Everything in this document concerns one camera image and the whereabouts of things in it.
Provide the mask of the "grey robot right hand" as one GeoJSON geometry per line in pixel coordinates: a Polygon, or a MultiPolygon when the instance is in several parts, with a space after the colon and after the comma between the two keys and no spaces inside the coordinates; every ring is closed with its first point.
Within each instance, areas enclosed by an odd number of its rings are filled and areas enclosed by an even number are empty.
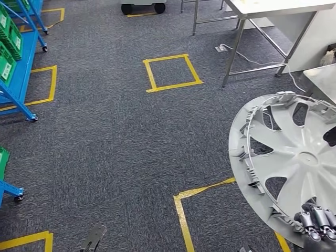
{"type": "Polygon", "coordinates": [[[317,205],[316,197],[301,208],[294,219],[304,227],[304,245],[294,245],[294,251],[335,251],[335,215],[332,211],[317,205]]]}

